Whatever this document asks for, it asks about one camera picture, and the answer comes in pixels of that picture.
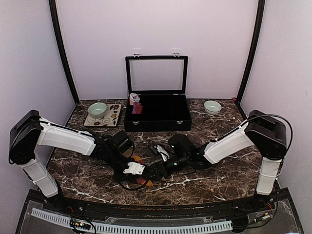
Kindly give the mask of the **magenta striped sock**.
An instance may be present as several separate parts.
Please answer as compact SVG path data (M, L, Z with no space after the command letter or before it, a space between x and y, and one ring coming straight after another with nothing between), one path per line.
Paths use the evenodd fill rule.
M138 169L136 169L137 184L145 185L147 187L152 187L153 186L152 181L150 179L147 180L148 170L147 170L147 165L145 165L144 160L137 155L131 156L131 159L133 159L136 163L141 164L141 166Z

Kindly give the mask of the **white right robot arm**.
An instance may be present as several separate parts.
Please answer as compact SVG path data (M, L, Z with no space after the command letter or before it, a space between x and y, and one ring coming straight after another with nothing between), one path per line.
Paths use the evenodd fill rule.
M267 196L273 190L275 179L291 146L293 138L287 137L287 129L291 127L281 116L253 110L239 126L201 147L196 147L186 135L176 134L168 140L174 156L152 164L149 167L150 180L166 178L185 167L207 169L238 151L255 146L262 156L262 162L256 195L249 200L249 208L258 212L267 205Z

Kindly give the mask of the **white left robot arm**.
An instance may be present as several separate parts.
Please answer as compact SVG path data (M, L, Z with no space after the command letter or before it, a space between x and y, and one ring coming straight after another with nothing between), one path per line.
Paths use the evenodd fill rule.
M60 148L102 160L113 169L119 181L143 179L147 183L149 180L149 170L144 164L123 155L134 148L124 131L114 136L79 131L50 122L37 110L31 110L10 131L8 161L24 170L59 213L69 208L69 202L60 195L57 182L38 160L37 146Z

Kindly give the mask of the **green ceramic bowl on plate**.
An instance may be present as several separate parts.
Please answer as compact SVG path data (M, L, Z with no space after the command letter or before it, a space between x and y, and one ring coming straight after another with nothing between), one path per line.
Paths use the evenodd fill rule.
M94 103L88 108L88 114L92 118L102 118L104 117L106 111L107 105L102 102Z

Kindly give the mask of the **magenta purple rolled sock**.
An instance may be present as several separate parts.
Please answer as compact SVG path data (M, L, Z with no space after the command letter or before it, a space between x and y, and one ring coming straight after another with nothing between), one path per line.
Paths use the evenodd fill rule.
M142 110L143 110L143 105L140 102L133 103L132 114L139 115L142 113Z

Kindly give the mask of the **pink white rolled sock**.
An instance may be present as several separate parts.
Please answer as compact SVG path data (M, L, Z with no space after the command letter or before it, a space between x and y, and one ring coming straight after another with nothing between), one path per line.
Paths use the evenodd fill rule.
M129 95L129 103L131 106L134 105L134 103L139 103L140 102L140 97L136 93L130 93Z

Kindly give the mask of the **green bowl at right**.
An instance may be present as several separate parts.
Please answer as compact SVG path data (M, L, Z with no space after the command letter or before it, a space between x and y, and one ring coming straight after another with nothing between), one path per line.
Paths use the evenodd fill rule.
M208 100L204 103L204 109L208 115L214 116L220 113L222 106L216 101Z

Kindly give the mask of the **black compartment storage box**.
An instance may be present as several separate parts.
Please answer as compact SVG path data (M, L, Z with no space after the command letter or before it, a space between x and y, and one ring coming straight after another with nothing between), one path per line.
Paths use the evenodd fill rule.
M189 131L192 118L186 100L188 56L126 56L127 132ZM136 93L142 113L132 114L130 93Z

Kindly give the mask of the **black left corner post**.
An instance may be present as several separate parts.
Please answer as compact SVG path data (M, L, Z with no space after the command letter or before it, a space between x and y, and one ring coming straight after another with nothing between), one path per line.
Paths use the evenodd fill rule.
M79 100L78 92L74 84L73 76L70 70L69 62L68 62L65 47L64 47L61 27L59 23L59 16L58 16L58 11L57 11L57 2L55 0L49 0L48 2L49 2L50 15L51 15L51 20L53 24L53 29L54 29L54 34L55 34L56 43L58 47L59 56L61 59L61 63L63 66L63 70L65 73L65 77L66 77L72 98L74 100L75 105L77 105L80 102L80 100Z

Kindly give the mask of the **black corner post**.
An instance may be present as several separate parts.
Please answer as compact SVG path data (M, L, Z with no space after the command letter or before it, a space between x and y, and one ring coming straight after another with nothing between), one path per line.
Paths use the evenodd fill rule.
M251 73L252 65L254 62L254 57L256 54L256 49L257 49L257 45L258 45L258 40L259 40L259 36L260 36L261 25L262 25L262 20L263 20L263 15L264 15L265 2L266 2L265 0L259 0L258 1L251 45L250 45L250 49L249 49L249 53L248 53L243 77L241 80L241 84L240 84L238 94L236 97L236 102L238 105L241 103L241 101L243 99L243 96L244 96L244 93L245 93L245 90L247 87L247 83L249 80L249 76Z
M49 0L48 2L49 2L50 15L51 15L51 20L53 24L53 29L54 29L54 34L55 34L56 43L58 47L59 56L61 59L61 63L63 66L63 70L65 73L65 77L66 77L72 98L74 100L75 105L77 105L80 102L80 100L79 100L78 92L74 84L73 76L70 70L69 62L68 62L65 47L64 47L61 27L59 23L59 16L58 16L58 11L57 11L57 2L55 0Z

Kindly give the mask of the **black right corner post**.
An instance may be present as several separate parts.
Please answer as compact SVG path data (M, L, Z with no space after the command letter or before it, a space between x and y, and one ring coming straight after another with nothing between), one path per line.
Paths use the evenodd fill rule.
M262 20L263 20L263 15L264 15L265 2L266 2L265 0L259 0L258 1L251 45L250 45L250 49L249 49L249 53L248 53L243 77L241 80L241 84L240 84L238 94L236 97L236 102L238 105L241 103L241 101L243 99L243 96L244 96L244 93L245 93L245 90L247 87L247 83L249 80L249 76L251 73L252 65L254 62L254 57L256 54L256 49L257 49L257 45L258 45L258 40L259 40L259 36L260 36L261 25L262 25Z

